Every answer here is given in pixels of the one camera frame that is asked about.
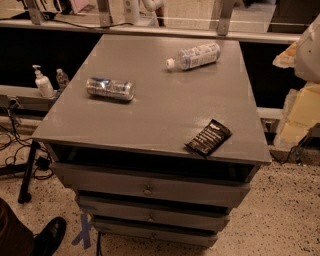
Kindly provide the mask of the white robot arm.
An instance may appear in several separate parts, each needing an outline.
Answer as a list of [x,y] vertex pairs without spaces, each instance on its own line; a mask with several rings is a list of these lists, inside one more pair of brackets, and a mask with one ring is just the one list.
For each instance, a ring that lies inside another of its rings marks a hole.
[[295,75],[307,82],[320,82],[320,14],[297,42],[275,57],[273,65],[293,68]]

